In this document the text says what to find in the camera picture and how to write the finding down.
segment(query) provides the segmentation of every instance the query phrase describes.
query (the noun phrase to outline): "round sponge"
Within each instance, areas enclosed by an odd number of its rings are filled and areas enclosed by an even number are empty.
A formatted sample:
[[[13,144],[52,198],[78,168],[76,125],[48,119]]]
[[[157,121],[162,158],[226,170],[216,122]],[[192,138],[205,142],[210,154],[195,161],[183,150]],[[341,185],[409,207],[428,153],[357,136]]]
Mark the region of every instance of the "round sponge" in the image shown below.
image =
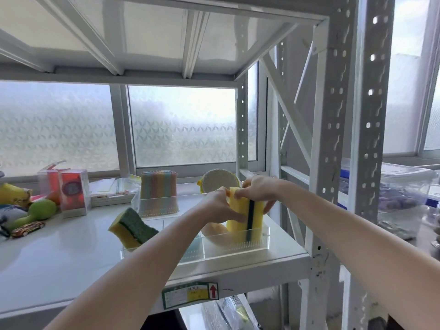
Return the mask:
[[[228,170],[213,169],[203,175],[197,182],[200,186],[200,193],[208,193],[217,190],[219,187],[239,187],[240,182],[237,177]]]

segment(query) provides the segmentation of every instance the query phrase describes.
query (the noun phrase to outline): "striped cloth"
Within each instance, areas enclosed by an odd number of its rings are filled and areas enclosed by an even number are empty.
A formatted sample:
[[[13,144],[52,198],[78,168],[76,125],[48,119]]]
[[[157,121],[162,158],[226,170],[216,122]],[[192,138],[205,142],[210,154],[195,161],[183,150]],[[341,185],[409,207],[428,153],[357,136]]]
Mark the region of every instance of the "striped cloth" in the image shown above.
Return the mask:
[[[156,170],[143,172],[140,187],[141,217],[177,213],[177,172]]]

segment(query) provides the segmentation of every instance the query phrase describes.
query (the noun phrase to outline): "green scouring pad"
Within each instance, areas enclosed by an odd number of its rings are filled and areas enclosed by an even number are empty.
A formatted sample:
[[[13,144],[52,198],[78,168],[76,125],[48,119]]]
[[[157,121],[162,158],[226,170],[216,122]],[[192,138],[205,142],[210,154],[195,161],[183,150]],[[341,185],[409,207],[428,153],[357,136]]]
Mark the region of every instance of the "green scouring pad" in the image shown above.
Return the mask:
[[[131,207],[119,214],[108,230],[119,238],[126,249],[139,247],[159,232],[148,227]]]

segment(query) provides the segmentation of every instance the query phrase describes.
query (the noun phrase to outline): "patterned glass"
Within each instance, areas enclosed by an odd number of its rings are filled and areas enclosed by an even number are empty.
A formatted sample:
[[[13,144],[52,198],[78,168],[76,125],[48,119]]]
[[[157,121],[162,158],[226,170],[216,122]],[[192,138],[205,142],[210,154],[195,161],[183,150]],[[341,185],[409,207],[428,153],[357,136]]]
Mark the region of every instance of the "patterned glass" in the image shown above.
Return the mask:
[[[425,150],[432,149],[440,149],[440,76],[438,74],[425,141]]]
[[[108,85],[1,82],[0,163],[7,177],[36,175],[53,161],[118,170]]]
[[[429,0],[396,0],[385,119],[385,154],[415,151],[421,113],[420,107],[415,105],[415,90],[428,6]]]
[[[256,160],[257,65],[249,72],[249,160]],[[235,161],[235,89],[130,86],[136,166]]]

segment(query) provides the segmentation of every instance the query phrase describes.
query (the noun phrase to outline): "green bordered label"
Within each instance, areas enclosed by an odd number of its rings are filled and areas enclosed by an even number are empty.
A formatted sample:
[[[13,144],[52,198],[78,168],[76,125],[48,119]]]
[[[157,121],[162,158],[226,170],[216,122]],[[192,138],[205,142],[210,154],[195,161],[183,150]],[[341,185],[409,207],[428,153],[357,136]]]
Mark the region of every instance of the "green bordered label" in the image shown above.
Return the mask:
[[[164,310],[200,300],[218,300],[217,283],[195,282],[162,290]]]

